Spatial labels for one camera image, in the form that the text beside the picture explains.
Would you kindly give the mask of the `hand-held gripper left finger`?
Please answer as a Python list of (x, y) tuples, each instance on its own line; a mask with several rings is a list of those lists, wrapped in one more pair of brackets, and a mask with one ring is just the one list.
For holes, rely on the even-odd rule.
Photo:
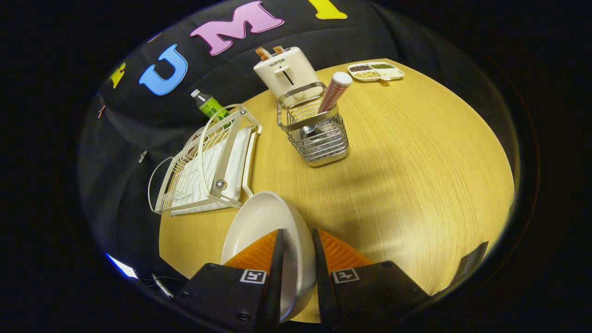
[(268, 270), (205, 264), (174, 296), (173, 303), (216, 333), (276, 333), (284, 261), (284, 230), (270, 233)]

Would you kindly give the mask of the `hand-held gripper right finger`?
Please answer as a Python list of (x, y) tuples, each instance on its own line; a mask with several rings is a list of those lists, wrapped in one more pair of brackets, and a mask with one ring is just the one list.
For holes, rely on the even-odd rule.
[(431, 297), (393, 261), (375, 262), (313, 230), (323, 331), (390, 331)]

